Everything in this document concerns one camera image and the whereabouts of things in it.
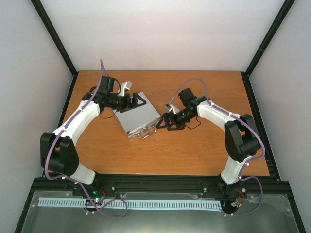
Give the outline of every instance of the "white wall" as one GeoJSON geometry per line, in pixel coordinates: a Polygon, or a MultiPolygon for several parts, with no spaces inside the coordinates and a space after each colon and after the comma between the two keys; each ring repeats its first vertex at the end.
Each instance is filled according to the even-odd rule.
{"type": "Polygon", "coordinates": [[[72,76],[30,1],[1,1],[0,44],[0,232],[11,233],[72,76]]]}
{"type": "Polygon", "coordinates": [[[43,0],[78,70],[245,71],[284,0],[43,0]]]}
{"type": "Polygon", "coordinates": [[[311,1],[296,1],[251,82],[277,167],[311,232],[311,1]]]}

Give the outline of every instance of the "robotic arm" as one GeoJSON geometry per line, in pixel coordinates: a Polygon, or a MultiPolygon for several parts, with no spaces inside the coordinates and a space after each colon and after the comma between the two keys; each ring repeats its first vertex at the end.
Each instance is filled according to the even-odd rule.
{"type": "Polygon", "coordinates": [[[260,149],[255,136],[235,118],[241,119],[257,133],[254,120],[249,114],[243,116],[235,113],[225,114],[227,112],[225,109],[213,106],[214,104],[210,104],[204,96],[197,98],[189,88],[178,95],[185,109],[179,111],[172,104],[166,105],[169,112],[163,114],[157,128],[183,130],[186,123],[194,117],[205,118],[221,128],[225,132],[225,147],[229,158],[220,174],[218,189],[225,196],[232,190],[230,186],[239,181],[246,161],[260,149]]]}
{"type": "Polygon", "coordinates": [[[41,136],[42,167],[45,167],[47,157],[51,151],[48,163],[49,170],[70,176],[84,184],[94,185],[97,173],[79,162],[79,156],[75,149],[81,133],[106,107],[125,112],[146,104],[146,101],[137,93],[134,93],[133,97],[126,93],[132,85],[129,81],[124,82],[122,85],[119,84],[119,93],[112,93],[115,82],[119,84],[114,78],[102,76],[100,86],[95,94],[93,93],[95,87],[92,87],[83,96],[76,111],[63,125],[54,130],[53,133],[44,133],[41,136]],[[60,138],[51,150],[51,146],[58,135],[60,135],[60,138]]]}

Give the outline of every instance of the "orange wooden board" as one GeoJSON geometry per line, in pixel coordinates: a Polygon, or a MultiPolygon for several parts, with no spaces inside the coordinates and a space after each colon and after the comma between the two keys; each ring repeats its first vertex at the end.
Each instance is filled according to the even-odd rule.
{"type": "MultiPolygon", "coordinates": [[[[82,96],[96,86],[99,71],[80,71],[65,120],[75,111],[82,96]]],[[[202,78],[208,85],[209,96],[219,106],[238,114],[251,114],[251,109],[238,71],[109,71],[120,83],[130,80],[130,94],[142,91],[160,114],[167,112],[170,101],[180,84],[189,78],[202,78]]],[[[199,81],[191,81],[196,96],[205,95],[199,81]]],[[[173,102],[183,106],[178,97],[173,102]]],[[[112,115],[104,109],[103,117],[112,115]]],[[[80,136],[76,149],[86,167],[100,173],[218,175],[224,169],[228,154],[224,132],[211,122],[201,119],[194,130],[158,130],[141,140],[128,139],[115,117],[94,119],[80,136]]],[[[193,119],[189,125],[196,125],[193,119]]],[[[244,175],[268,176],[265,159],[254,161],[244,175]]]]}

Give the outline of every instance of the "gray metal box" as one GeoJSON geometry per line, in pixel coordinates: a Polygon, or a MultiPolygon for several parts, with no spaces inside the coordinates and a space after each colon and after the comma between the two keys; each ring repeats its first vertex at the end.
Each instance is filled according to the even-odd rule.
{"type": "Polygon", "coordinates": [[[138,135],[140,139],[145,139],[146,137],[156,132],[155,125],[159,121],[160,114],[156,111],[156,109],[152,106],[150,101],[142,92],[138,94],[144,100],[146,100],[147,103],[143,106],[134,108],[124,113],[116,112],[116,118],[118,119],[128,138],[132,138],[138,135]]]}

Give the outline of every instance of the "metal handle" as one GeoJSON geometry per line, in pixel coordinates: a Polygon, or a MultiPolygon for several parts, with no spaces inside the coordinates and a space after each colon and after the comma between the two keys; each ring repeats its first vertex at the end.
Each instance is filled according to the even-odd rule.
{"type": "Polygon", "coordinates": [[[149,132],[148,128],[147,128],[147,129],[144,129],[144,131],[145,131],[145,133],[146,133],[146,136],[141,137],[141,135],[140,135],[141,133],[139,133],[139,134],[138,134],[138,137],[139,137],[140,139],[145,139],[146,137],[149,137],[150,135],[154,134],[154,133],[156,132],[156,127],[153,126],[152,128],[154,128],[154,131],[149,132]]]}

